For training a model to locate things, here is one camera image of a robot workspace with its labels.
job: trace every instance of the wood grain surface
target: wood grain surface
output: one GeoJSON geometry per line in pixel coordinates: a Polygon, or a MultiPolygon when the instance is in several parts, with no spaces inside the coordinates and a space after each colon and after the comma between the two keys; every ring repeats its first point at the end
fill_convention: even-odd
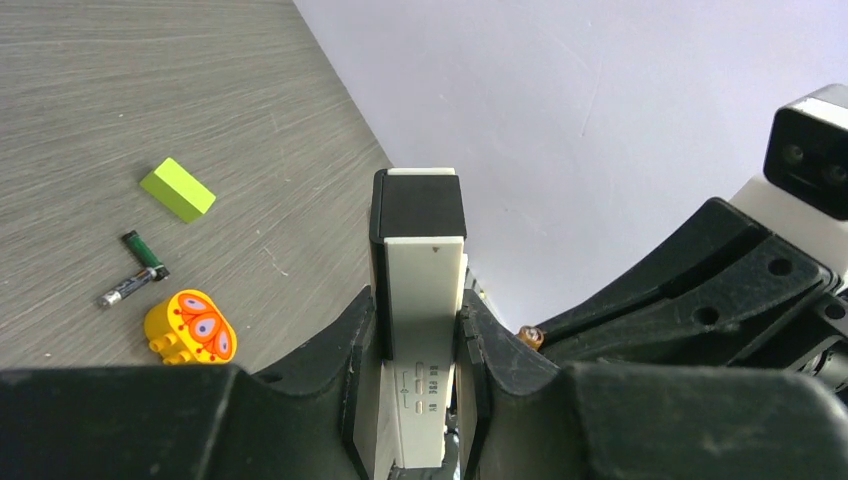
{"type": "Polygon", "coordinates": [[[197,288],[255,371],[368,282],[388,162],[290,0],[3,0],[0,112],[0,368],[159,363],[144,314],[197,288]],[[138,186],[167,156],[218,196],[192,224],[138,186]],[[172,277],[101,310],[132,229],[172,277]]]}

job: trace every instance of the lime green foam block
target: lime green foam block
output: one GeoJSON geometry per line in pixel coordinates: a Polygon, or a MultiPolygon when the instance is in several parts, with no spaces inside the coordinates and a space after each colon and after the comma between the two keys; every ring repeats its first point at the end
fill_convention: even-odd
{"type": "Polygon", "coordinates": [[[203,216],[215,202],[215,195],[170,157],[140,185],[186,223],[203,216]]]}

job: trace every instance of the yellow toy piece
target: yellow toy piece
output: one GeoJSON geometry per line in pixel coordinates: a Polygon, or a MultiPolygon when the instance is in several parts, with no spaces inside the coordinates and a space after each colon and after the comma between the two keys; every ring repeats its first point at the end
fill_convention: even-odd
{"type": "Polygon", "coordinates": [[[165,365],[229,363],[238,340],[233,327],[205,293],[183,290],[150,309],[144,334],[165,365]]]}

